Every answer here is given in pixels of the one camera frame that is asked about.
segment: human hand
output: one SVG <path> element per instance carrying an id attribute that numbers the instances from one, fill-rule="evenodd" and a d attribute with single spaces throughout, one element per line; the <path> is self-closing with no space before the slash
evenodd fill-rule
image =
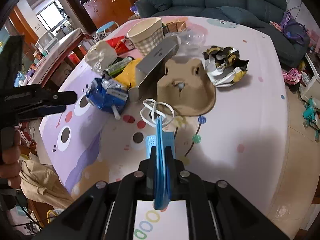
<path id="1" fill-rule="evenodd" d="M 14 133 L 14 146 L 2 152 L 4 164 L 0 165 L 0 178 L 8 179 L 8 185 L 12 188 L 20 188 L 21 183 L 20 165 L 18 163 L 20 157 L 19 144 L 20 135 L 16 131 Z"/>

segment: white ear loop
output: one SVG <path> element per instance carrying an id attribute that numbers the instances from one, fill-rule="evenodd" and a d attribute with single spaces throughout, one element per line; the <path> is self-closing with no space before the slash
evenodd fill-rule
<path id="1" fill-rule="evenodd" d="M 151 99 L 151 98 L 144 100 L 144 101 L 143 101 L 143 105 L 144 105 L 144 107 L 141 109 L 140 115 L 141 115 L 142 120 L 143 120 L 144 122 L 146 122 L 148 125 L 150 125 L 150 126 L 152 126 L 152 127 L 156 127 L 155 112 L 156 112 L 157 114 L 159 114 L 159 115 L 162 116 L 162 125 L 161 125 L 162 128 L 164 128 L 165 126 L 167 126 L 169 123 L 172 122 L 172 120 L 173 120 L 173 118 L 174 118 L 174 110 L 173 110 L 173 108 L 172 108 L 170 105 L 168 105 L 168 104 L 166 104 L 166 103 L 163 103 L 163 102 L 156 102 L 155 100 L 153 100 L 153 99 Z M 157 106 L 157 105 L 164 105 L 164 106 L 168 107 L 168 108 L 170 109 L 171 113 L 172 113 L 171 119 L 169 119 L 168 121 L 166 121 L 166 120 L 167 120 L 167 117 L 165 116 L 164 113 L 162 113 L 161 111 L 158 111 L 158 110 L 156 109 L 156 106 Z M 149 110 L 151 111 L 151 119 L 152 119 L 152 122 L 153 122 L 153 123 L 151 123 L 149 120 L 147 120 L 146 118 L 143 117 L 143 112 L 144 112 L 146 109 L 149 109 Z"/>

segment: blue stool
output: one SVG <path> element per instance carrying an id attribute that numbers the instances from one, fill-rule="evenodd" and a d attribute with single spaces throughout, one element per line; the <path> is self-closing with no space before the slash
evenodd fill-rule
<path id="1" fill-rule="evenodd" d="M 107 36 L 106 29 L 108 29 L 110 32 L 112 32 L 112 31 L 110 30 L 110 27 L 111 27 L 113 24 L 115 24 L 115 25 L 117 25 L 117 26 L 119 27 L 119 24 L 118 24 L 118 23 L 112 21 L 112 22 L 108 22 L 108 23 L 106 23 L 105 25 L 101 26 L 101 27 L 96 31 L 96 34 L 97 34 L 97 36 L 98 36 L 99 41 L 100 41 L 100 37 L 99 37 L 98 33 L 104 32 L 104 34 Z"/>

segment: khaki cloth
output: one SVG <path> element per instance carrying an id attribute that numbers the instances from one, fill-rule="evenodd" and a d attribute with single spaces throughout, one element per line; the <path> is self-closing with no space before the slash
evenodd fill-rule
<path id="1" fill-rule="evenodd" d="M 71 205 L 73 199 L 54 171 L 32 160 L 22 161 L 21 168 L 21 189 L 28 199 L 54 208 L 66 209 Z"/>

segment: green dot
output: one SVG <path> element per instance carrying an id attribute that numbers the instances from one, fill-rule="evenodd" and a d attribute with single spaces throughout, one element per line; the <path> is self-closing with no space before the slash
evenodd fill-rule
<path id="1" fill-rule="evenodd" d="M 193 141 L 194 143 L 199 143 L 199 142 L 201 142 L 201 136 L 198 135 L 198 134 L 195 134 L 195 135 L 192 137 L 192 141 Z"/>

